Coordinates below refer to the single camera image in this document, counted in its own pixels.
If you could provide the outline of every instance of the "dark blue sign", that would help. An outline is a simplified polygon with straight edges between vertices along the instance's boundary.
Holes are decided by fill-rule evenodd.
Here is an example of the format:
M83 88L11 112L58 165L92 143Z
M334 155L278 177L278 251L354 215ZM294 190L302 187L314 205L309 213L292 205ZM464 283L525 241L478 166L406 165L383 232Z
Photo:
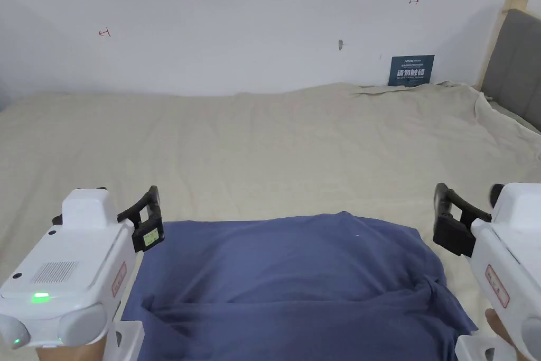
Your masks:
M393 57L390 62L389 86L429 84L433 63L433 55Z

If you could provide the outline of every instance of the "white wall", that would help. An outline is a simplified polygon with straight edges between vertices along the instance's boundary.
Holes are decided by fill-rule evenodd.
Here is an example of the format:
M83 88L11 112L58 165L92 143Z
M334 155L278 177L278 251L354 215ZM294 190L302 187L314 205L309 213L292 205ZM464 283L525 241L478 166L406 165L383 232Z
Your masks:
M433 82L473 84L502 2L0 0L0 104L52 90L382 85L391 57L402 54L435 54ZM541 0L530 7L541 11ZM106 27L111 37L99 36Z

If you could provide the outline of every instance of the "speaker grille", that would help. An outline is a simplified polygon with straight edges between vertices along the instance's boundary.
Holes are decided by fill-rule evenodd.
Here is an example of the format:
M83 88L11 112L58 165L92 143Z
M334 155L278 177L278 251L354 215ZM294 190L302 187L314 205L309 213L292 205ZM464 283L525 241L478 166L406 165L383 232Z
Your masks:
M34 284L62 284L70 278L77 265L78 261L45 263L31 281Z

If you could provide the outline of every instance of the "finger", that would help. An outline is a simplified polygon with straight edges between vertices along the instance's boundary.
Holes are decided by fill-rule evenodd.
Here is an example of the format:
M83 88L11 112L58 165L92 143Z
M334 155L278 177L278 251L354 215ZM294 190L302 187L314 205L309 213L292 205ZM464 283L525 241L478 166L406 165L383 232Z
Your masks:
M489 322L490 328L492 329L492 331L494 331L494 333L496 333L498 336L500 336L503 340L505 340L509 344L515 346L513 344L513 340L511 340L509 333L506 331L503 323L501 322L500 318L498 317L494 309L487 309L485 311L485 317L487 317L487 321Z

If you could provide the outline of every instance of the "sticker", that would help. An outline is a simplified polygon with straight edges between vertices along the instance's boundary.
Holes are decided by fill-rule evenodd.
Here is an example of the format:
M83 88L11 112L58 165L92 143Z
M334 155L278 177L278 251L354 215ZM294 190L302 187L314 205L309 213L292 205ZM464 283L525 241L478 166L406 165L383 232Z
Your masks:
M111 286L111 292L113 293L113 298L116 296L116 294L120 290L120 287L122 286L122 281L124 280L127 272L128 272L128 269L126 268L126 262L123 262Z
M487 267L485 276L489 280L490 286L494 290L494 293L500 300L501 306L503 306L503 308L505 309L509 305L509 300L511 298L509 297L509 293L507 293L507 291L503 287L503 284L501 283L501 280L498 278L496 272L494 272L492 265L489 265Z
M145 247L150 246L153 242L155 242L159 238L160 238L160 235L158 233L158 229L155 228L150 233L143 235L144 246Z

